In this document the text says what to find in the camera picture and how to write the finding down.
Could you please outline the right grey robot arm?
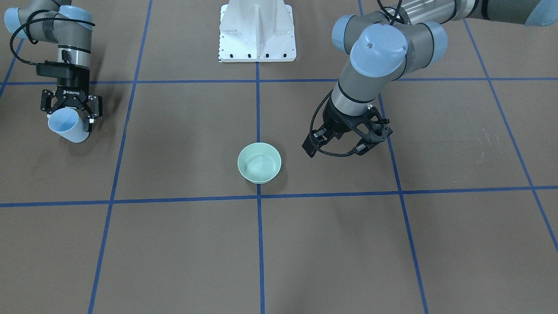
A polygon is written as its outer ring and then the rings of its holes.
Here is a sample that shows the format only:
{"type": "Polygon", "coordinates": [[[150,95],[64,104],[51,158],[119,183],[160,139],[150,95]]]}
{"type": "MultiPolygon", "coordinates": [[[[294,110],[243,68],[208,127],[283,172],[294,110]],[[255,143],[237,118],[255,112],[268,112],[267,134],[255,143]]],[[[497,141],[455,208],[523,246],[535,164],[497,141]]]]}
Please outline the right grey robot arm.
{"type": "Polygon", "coordinates": [[[57,80],[56,91],[42,91],[40,109],[47,115],[63,108],[78,110],[85,118],[85,131],[92,131],[92,124],[103,116],[102,98],[89,91],[92,15],[73,6],[70,0],[32,0],[25,7],[8,8],[4,23],[11,35],[9,46],[14,57],[34,66],[38,76],[57,80]],[[14,49],[16,38],[32,44],[56,44],[56,60],[32,62],[22,59],[14,49]]]}

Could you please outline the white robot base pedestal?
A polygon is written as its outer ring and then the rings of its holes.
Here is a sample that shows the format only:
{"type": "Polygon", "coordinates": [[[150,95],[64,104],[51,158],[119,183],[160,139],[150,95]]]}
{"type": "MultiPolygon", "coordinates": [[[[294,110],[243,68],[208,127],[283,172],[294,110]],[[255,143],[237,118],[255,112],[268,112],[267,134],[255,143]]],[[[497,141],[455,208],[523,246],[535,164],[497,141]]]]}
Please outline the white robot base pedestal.
{"type": "Polygon", "coordinates": [[[219,62],[291,62],[293,8],[283,0],[230,0],[220,9],[219,62]]]}

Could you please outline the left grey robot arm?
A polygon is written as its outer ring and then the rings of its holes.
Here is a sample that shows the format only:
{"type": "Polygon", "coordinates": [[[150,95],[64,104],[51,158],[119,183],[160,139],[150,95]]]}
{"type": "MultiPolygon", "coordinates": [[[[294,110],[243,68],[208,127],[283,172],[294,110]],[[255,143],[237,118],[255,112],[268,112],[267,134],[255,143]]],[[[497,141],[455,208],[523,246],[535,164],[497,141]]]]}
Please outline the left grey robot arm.
{"type": "Polygon", "coordinates": [[[378,1],[379,10],[346,15],[332,29],[333,45],[349,59],[317,107],[302,148],[309,157],[363,155],[393,133],[373,104],[383,87],[440,60],[448,48],[443,24],[474,18],[545,27],[557,20],[555,0],[378,1]]]}

